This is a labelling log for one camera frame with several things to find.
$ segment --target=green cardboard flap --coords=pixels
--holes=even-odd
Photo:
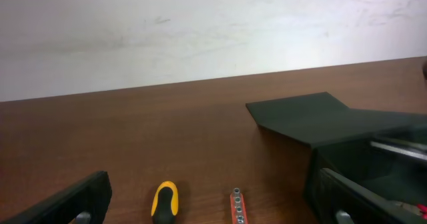
[[[316,148],[427,124],[427,115],[351,109],[327,92],[246,104],[255,122]]]

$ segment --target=table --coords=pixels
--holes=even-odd
[[[310,148],[258,129],[245,103],[328,91],[349,107],[427,113],[425,58],[323,67],[0,103],[0,219],[96,171],[104,223],[151,223],[157,186],[179,189],[177,223],[316,223],[302,198]]]

